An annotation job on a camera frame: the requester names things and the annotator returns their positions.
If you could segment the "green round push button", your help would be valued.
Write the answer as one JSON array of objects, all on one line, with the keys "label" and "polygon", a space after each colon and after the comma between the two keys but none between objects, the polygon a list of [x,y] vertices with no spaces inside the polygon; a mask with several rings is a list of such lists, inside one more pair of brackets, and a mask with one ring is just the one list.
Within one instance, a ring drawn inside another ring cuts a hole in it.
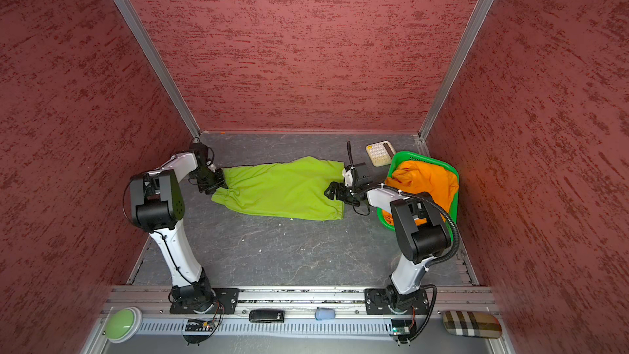
[{"label": "green round push button", "polygon": [[113,344],[121,344],[139,332],[143,314],[135,306],[126,307],[113,314],[106,322],[105,336]]}]

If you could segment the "orange shorts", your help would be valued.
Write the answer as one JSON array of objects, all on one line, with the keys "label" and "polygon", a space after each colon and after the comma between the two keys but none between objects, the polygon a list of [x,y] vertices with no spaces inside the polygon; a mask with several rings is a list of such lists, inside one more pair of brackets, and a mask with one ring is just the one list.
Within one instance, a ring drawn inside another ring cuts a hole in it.
[{"label": "orange shorts", "polygon": [[385,180],[385,185],[405,193],[429,193],[433,201],[444,208],[452,218],[459,180],[455,173],[444,167],[421,161],[405,161]]}]

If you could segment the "right aluminium corner post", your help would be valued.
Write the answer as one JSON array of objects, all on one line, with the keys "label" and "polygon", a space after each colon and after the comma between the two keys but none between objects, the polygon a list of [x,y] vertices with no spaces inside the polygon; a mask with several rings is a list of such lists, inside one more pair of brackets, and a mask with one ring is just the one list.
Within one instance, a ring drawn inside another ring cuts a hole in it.
[{"label": "right aluminium corner post", "polygon": [[460,42],[457,45],[455,54],[450,62],[450,65],[445,73],[436,97],[433,100],[432,106],[419,130],[419,142],[426,144],[429,134],[437,121],[438,115],[444,106],[450,91],[460,73],[466,58],[468,57],[471,48],[478,36],[478,33],[483,26],[486,16],[488,15],[491,6],[495,0],[478,0],[473,9],[473,12],[468,20],[468,24],[461,36]]}]

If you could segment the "lime green shorts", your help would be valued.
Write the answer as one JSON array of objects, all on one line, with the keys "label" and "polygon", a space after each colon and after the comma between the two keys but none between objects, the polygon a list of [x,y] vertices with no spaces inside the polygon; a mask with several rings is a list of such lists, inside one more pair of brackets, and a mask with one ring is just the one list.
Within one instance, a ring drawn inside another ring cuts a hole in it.
[{"label": "lime green shorts", "polygon": [[324,191],[342,180],[342,170],[342,162],[314,157],[232,167],[224,170],[228,188],[216,190],[211,200],[245,215],[336,221],[344,217],[344,203]]}]

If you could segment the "black usb device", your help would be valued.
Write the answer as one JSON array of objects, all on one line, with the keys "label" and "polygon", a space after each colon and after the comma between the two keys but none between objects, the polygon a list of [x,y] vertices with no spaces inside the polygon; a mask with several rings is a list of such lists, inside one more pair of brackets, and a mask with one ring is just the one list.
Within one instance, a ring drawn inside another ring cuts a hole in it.
[{"label": "black usb device", "polygon": [[285,311],[280,309],[255,309],[249,312],[248,320],[252,323],[283,323]]}]

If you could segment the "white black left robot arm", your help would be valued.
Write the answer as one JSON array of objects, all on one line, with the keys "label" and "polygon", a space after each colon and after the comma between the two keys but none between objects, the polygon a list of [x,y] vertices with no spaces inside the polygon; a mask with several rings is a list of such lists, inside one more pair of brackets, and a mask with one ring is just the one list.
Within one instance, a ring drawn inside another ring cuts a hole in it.
[{"label": "white black left robot arm", "polygon": [[180,183],[186,179],[206,194],[226,186],[222,171],[212,167],[206,152],[180,152],[157,169],[130,178],[123,193],[123,213],[133,226],[148,233],[162,252],[171,278],[170,312],[217,313],[222,305],[185,233]]}]

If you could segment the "right circuit board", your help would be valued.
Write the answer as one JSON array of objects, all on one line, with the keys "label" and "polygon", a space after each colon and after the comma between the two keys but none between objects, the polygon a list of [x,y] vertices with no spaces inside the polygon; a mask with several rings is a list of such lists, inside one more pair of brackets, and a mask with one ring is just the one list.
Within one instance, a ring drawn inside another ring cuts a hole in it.
[{"label": "right circuit board", "polygon": [[391,335],[408,338],[415,333],[416,322],[411,319],[392,319]]}]

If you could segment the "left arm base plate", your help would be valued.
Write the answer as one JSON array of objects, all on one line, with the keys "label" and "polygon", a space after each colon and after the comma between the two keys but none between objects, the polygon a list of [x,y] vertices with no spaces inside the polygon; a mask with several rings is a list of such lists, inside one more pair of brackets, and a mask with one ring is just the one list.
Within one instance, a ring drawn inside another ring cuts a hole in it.
[{"label": "left arm base plate", "polygon": [[173,288],[169,293],[172,315],[233,315],[238,304],[238,288]]}]

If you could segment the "cream desk calculator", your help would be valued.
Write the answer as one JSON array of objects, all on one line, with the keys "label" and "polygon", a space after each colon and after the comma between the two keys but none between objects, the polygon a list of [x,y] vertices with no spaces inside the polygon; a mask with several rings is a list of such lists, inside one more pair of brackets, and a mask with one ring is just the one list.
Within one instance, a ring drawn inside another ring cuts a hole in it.
[{"label": "cream desk calculator", "polygon": [[375,167],[389,166],[396,155],[396,150],[388,141],[369,144],[365,147],[365,152]]}]

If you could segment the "circuit board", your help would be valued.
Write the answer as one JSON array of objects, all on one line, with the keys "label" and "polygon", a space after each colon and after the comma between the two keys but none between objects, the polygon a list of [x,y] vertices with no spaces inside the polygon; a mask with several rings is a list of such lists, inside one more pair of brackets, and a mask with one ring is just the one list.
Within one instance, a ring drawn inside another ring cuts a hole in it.
[{"label": "circuit board", "polygon": [[186,322],[184,331],[186,333],[212,333],[216,328],[216,322],[209,320],[193,320]]},{"label": "circuit board", "polygon": [[392,319],[391,335],[408,338],[415,333],[416,322],[411,319]]}]

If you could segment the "aluminium corner post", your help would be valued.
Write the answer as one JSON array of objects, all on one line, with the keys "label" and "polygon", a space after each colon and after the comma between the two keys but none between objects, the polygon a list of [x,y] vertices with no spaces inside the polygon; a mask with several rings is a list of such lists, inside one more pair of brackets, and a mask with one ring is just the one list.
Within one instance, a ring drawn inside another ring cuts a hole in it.
[{"label": "aluminium corner post", "polygon": [[157,47],[154,42],[152,42],[131,0],[113,1],[190,134],[193,137],[199,137],[201,135],[201,128],[188,107],[188,104],[185,102],[174,78],[167,69]]},{"label": "aluminium corner post", "polygon": [[478,0],[473,9],[473,12],[468,20],[468,24],[461,36],[460,42],[457,45],[455,54],[450,62],[450,65],[445,73],[436,97],[433,100],[432,106],[419,130],[419,142],[426,144],[429,134],[437,121],[438,115],[444,106],[450,91],[460,73],[466,58],[468,57],[471,48],[478,36],[478,33],[483,26],[486,16],[488,15],[491,6],[495,0]]}]

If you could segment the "left circuit board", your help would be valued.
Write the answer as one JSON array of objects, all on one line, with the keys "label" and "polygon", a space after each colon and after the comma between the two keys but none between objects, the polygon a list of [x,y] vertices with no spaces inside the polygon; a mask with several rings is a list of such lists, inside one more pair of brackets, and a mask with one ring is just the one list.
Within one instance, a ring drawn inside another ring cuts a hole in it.
[{"label": "left circuit board", "polygon": [[186,333],[212,333],[216,328],[216,322],[209,320],[193,320],[186,322],[184,331]]}]

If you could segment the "aluminium front rail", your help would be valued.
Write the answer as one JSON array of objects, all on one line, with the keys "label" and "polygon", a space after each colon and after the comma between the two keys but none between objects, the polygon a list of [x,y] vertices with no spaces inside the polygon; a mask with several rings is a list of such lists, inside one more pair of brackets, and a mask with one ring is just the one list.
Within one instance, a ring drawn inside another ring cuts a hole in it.
[{"label": "aluminium front rail", "polygon": [[[101,311],[107,321],[126,307],[135,306],[142,311],[140,335],[182,336],[273,336],[280,338],[335,338],[349,336],[358,339],[391,338],[392,319],[411,319],[421,323],[426,315],[368,315],[363,287],[281,287],[242,286],[233,315],[172,315],[165,286],[116,286],[111,290]],[[499,316],[493,292],[485,287],[442,287],[433,302],[427,293],[433,317],[440,318],[444,311],[480,311]],[[336,318],[318,321],[315,311],[331,308]],[[252,323],[248,314],[255,309],[285,311],[283,323]],[[189,319],[216,322],[212,333],[186,333]]]}]

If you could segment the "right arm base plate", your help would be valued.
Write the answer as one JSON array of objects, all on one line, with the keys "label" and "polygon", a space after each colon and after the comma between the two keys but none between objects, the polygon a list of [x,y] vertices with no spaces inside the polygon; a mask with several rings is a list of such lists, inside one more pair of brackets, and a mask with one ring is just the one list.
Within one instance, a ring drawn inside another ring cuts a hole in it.
[{"label": "right arm base plate", "polygon": [[425,290],[399,294],[390,285],[386,288],[367,288],[365,307],[368,315],[426,315],[429,300]]}]

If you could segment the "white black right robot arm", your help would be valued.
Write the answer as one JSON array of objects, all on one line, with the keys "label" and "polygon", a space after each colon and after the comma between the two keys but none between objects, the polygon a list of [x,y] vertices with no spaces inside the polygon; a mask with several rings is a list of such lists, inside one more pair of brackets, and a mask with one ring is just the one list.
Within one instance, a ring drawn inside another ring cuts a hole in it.
[{"label": "white black right robot arm", "polygon": [[394,312],[406,311],[423,299],[428,289],[421,285],[424,276],[460,248],[454,218],[429,193],[412,194],[385,184],[356,188],[332,182],[324,196],[353,207],[366,202],[391,215],[401,257],[384,295]]}]

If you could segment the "green plastic laundry basket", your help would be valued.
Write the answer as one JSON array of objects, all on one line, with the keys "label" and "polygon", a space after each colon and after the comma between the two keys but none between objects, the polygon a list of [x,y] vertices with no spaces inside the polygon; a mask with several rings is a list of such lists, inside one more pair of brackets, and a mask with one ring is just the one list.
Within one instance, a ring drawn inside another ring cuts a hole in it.
[{"label": "green plastic laundry basket", "polygon": [[457,221],[460,177],[451,165],[414,152],[398,152],[385,185],[405,193],[429,193]]}]

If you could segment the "light blue small object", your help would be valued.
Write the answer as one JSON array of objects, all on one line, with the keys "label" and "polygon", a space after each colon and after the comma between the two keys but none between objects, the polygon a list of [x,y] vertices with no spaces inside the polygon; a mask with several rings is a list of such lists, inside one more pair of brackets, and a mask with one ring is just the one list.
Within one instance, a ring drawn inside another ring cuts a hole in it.
[{"label": "light blue small object", "polygon": [[319,307],[315,311],[315,318],[318,321],[330,321],[336,318],[336,311],[331,308],[322,308]]}]

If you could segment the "plaid patterned case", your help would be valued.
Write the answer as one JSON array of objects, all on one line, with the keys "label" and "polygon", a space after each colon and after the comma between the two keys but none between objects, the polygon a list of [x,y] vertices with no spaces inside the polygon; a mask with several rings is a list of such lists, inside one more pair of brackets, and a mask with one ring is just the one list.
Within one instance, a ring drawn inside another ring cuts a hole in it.
[{"label": "plaid patterned case", "polygon": [[503,334],[498,319],[480,311],[444,311],[442,324],[446,332],[460,337],[499,339]]}]

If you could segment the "left aluminium corner post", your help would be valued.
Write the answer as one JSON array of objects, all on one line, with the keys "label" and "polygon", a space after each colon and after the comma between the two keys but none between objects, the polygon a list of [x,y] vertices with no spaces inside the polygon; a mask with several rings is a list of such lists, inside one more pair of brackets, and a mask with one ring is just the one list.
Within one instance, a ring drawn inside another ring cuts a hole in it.
[{"label": "left aluminium corner post", "polygon": [[154,42],[152,42],[131,0],[113,1],[190,134],[193,137],[199,137],[201,135],[201,128],[188,107],[188,104],[185,102],[174,78],[167,69],[157,47]]}]

